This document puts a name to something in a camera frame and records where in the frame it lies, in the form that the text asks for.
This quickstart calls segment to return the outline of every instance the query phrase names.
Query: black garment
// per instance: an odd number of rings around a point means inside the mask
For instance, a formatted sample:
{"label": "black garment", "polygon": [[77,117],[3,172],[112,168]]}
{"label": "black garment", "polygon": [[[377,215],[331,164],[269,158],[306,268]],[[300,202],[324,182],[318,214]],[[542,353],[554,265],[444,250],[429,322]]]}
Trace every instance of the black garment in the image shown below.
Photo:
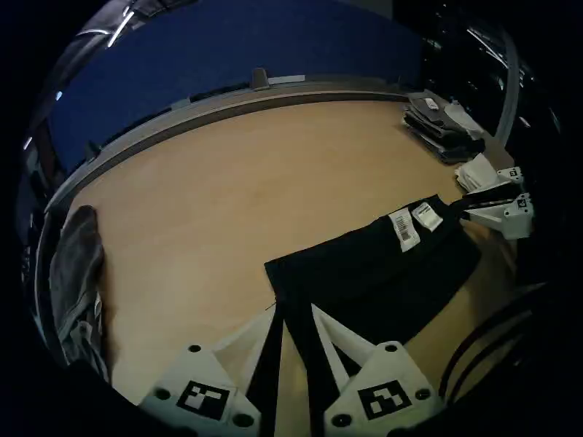
{"label": "black garment", "polygon": [[388,216],[325,243],[265,264],[288,330],[304,362],[312,434],[339,393],[319,341],[310,305],[374,344],[414,337],[450,301],[476,267],[480,252],[453,208],[426,201],[443,218],[433,231],[415,219],[421,242],[402,253]]}

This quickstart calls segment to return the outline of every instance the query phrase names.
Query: ceiling light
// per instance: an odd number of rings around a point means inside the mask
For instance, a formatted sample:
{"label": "ceiling light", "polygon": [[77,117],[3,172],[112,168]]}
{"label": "ceiling light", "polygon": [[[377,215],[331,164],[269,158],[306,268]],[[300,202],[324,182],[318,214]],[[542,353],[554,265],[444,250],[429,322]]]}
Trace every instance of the ceiling light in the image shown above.
{"label": "ceiling light", "polygon": [[130,18],[133,17],[133,11],[130,12],[129,14],[127,14],[125,16],[125,18],[123,19],[122,23],[119,25],[119,27],[115,30],[114,34],[111,35],[111,38],[109,40],[109,42],[107,43],[107,47],[111,47],[114,44],[114,41],[117,39],[117,37],[120,35],[122,29],[125,27],[126,24],[128,24],[128,21],[130,20]]}

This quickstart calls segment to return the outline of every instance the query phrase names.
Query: price tag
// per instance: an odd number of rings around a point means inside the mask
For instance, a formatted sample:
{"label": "price tag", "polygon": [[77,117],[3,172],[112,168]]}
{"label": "price tag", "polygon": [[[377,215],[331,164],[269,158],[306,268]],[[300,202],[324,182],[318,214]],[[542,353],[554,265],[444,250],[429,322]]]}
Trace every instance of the price tag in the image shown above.
{"label": "price tag", "polygon": [[413,219],[407,208],[395,211],[388,215],[393,222],[396,236],[401,243],[401,251],[407,252],[421,241],[419,234],[413,226]]}
{"label": "price tag", "polygon": [[443,218],[439,217],[427,202],[421,203],[413,210],[413,217],[421,226],[432,232],[443,222]]}

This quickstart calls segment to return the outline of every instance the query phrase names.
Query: screw hole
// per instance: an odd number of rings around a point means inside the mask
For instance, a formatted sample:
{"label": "screw hole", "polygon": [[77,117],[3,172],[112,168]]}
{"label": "screw hole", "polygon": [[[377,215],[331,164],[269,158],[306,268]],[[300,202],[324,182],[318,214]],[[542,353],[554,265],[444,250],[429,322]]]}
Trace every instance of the screw hole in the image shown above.
{"label": "screw hole", "polygon": [[166,399],[170,398],[170,392],[165,388],[157,388],[154,390],[154,396],[156,396],[161,401],[165,401]]}
{"label": "screw hole", "polygon": [[254,420],[253,417],[249,416],[248,414],[235,414],[232,422],[239,428],[249,428],[251,425],[253,425]]}
{"label": "screw hole", "polygon": [[431,397],[431,391],[428,388],[421,388],[415,392],[415,397],[419,401],[425,401],[426,399]]}
{"label": "screw hole", "polygon": [[336,428],[345,428],[352,423],[352,417],[349,414],[336,414],[332,418],[332,424]]}

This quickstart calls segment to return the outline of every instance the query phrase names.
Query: white plastic bracket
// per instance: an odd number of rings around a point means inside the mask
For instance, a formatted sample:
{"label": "white plastic bracket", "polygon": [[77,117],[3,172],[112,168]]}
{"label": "white plastic bracket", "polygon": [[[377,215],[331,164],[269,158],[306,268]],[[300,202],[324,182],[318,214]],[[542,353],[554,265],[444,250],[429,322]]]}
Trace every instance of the white plastic bracket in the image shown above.
{"label": "white plastic bracket", "polygon": [[[211,349],[184,348],[140,408],[173,428],[199,436],[259,435],[261,414],[246,393],[274,314],[275,305]],[[235,346],[249,353],[237,375],[238,384],[216,356]]]}
{"label": "white plastic bracket", "polygon": [[469,220],[502,233],[507,240],[526,238],[532,231],[534,207],[529,193],[512,203],[466,210]]}
{"label": "white plastic bracket", "polygon": [[[411,428],[443,409],[437,392],[398,342],[377,346],[315,305],[318,335],[340,391],[324,413],[326,436],[386,436]],[[334,345],[361,366],[350,378]]]}

